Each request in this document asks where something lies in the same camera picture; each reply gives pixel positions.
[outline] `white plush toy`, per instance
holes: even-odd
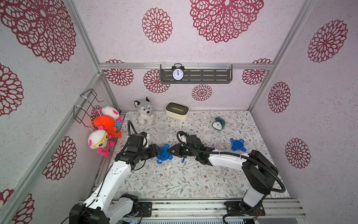
[[[115,119],[116,124],[114,125],[114,127],[119,128],[122,124],[123,124],[123,116],[119,115],[118,110],[114,109],[111,106],[105,106],[100,110],[101,115],[107,115],[110,116],[111,118]]]
[[[144,125],[145,120],[147,120],[147,125],[152,125],[154,123],[154,113],[151,102],[148,97],[141,101],[134,101],[134,105],[139,112],[138,124]]]

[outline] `blue container lid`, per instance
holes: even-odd
[[[159,149],[159,155],[157,156],[157,163],[161,164],[163,161],[168,159],[173,159],[173,155],[167,152],[167,149],[170,148],[169,144],[165,144],[161,149]]]
[[[230,142],[231,142],[231,146],[232,146],[232,150],[241,150],[241,151],[246,151],[246,149],[244,148],[244,140],[243,139],[240,139],[240,140],[238,140],[238,139],[233,139],[233,138],[231,138],[230,139]]]

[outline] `stuffed husky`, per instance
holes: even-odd
[[[141,101],[134,101],[134,105],[139,111],[138,115],[138,124],[144,125],[145,120],[147,120],[147,125],[152,125],[154,123],[154,113],[150,100],[148,97]]]

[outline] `floral tablecloth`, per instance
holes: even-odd
[[[127,112],[122,126],[122,139],[119,139],[111,159],[114,162],[116,154],[127,141],[127,120],[133,122],[136,131],[150,134],[149,143],[160,147],[168,143],[177,144],[176,132],[179,130],[196,134],[204,145],[215,147],[222,151],[231,151],[230,138],[243,139],[247,152],[255,149],[260,151],[273,163],[269,152],[249,111],[192,111],[187,120],[177,120],[165,115],[163,111],[155,112],[153,126],[140,126],[138,112]],[[216,117],[223,117],[226,125],[221,131],[215,130],[212,123]],[[155,124],[165,122],[169,128],[166,141],[158,140]],[[250,184],[242,170],[226,167],[205,166],[195,161],[194,157],[185,159],[174,157],[166,168],[159,167],[156,158],[147,160],[145,166],[133,171],[120,186],[118,195],[129,193],[139,198],[224,198],[243,197]],[[285,193],[272,192],[271,197],[289,197]]]

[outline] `pink plush toy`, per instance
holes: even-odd
[[[88,146],[91,149],[97,149],[98,153],[101,153],[103,156],[109,156],[110,147],[114,146],[114,141],[109,141],[111,135],[109,135],[103,127],[99,127],[98,130],[92,132],[88,137]]]

